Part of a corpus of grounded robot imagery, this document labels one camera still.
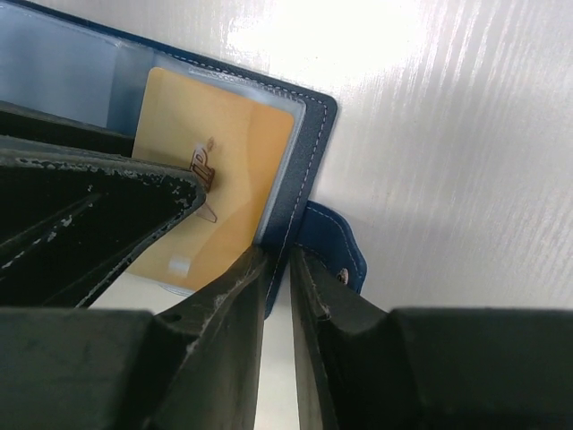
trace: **navy blue wallet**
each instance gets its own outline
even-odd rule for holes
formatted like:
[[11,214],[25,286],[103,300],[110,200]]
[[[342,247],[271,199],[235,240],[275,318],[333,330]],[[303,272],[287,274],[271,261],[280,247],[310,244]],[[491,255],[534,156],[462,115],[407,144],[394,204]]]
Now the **navy blue wallet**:
[[295,245],[360,292],[366,262],[347,222],[308,197],[336,101],[235,65],[20,0],[0,0],[0,102],[134,136],[151,68],[199,80],[293,114],[295,129],[254,242],[274,259],[270,313]]

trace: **white table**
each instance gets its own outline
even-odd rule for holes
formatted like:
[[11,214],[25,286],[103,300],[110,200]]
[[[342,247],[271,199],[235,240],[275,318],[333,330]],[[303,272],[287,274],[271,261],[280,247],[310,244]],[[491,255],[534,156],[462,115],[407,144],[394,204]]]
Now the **white table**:
[[[334,96],[313,198],[375,305],[573,307],[573,1],[37,1]],[[265,363],[271,411],[292,368]]]

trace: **card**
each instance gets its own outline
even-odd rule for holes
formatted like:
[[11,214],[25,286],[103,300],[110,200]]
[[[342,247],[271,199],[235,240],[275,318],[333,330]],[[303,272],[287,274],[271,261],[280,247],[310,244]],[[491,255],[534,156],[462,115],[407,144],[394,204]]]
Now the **card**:
[[193,171],[206,203],[127,270],[196,291],[252,243],[293,116],[191,77],[150,71],[133,157]]

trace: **yellow card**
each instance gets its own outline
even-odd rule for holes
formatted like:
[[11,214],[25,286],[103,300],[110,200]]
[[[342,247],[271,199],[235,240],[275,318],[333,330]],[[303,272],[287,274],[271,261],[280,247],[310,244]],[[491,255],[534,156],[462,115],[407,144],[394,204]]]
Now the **yellow card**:
[[252,243],[294,122],[274,107],[152,69],[133,157],[189,168],[208,194],[128,271],[192,290],[222,275]]

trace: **blue wallet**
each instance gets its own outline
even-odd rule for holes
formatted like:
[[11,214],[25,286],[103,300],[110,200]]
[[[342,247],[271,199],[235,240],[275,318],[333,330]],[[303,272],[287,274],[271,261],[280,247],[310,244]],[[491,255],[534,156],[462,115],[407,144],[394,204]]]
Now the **blue wallet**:
[[327,95],[20,0],[0,0],[0,102],[134,136],[159,66],[290,112],[295,129],[254,243],[274,260],[270,313],[297,245],[360,292],[366,262],[348,223],[308,197],[334,125]]

